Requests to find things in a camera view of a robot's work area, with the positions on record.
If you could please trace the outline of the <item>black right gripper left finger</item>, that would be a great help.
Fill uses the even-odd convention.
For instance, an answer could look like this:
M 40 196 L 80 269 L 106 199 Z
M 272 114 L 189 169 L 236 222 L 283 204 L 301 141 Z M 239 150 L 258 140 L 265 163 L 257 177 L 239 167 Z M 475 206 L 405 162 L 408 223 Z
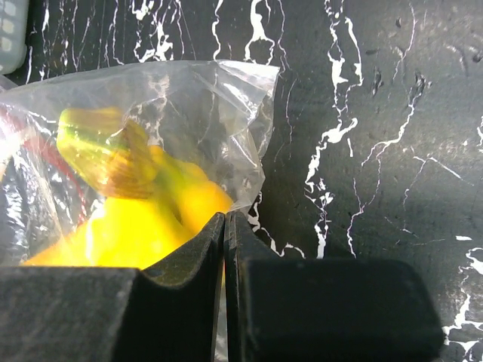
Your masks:
M 3 361 L 212 361 L 225 217 L 151 267 L 4 267 Z

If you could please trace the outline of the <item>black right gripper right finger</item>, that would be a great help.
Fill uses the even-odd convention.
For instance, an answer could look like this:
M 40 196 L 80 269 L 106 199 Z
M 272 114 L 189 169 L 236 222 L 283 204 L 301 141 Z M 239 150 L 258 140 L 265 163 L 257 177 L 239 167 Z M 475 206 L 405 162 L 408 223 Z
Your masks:
M 433 361 L 444 342 L 423 279 L 394 259 L 285 259 L 226 216 L 231 361 Z

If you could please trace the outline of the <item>fake banana bunch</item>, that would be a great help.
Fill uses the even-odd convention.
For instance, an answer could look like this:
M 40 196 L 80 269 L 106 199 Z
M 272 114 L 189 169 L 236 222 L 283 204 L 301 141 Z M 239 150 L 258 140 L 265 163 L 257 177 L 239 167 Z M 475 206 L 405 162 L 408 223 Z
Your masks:
M 233 204 L 198 165 L 150 144 L 146 130 L 116 107 L 64 109 L 56 148 L 104 202 L 27 265 L 147 268 Z

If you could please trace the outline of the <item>clear zip bag with fruit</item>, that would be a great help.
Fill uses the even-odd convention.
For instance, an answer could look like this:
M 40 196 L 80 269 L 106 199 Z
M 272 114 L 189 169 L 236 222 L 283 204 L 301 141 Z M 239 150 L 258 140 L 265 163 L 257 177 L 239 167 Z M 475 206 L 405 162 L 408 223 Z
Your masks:
M 133 63 L 1 79 L 1 264 L 146 268 L 265 180 L 277 66 Z

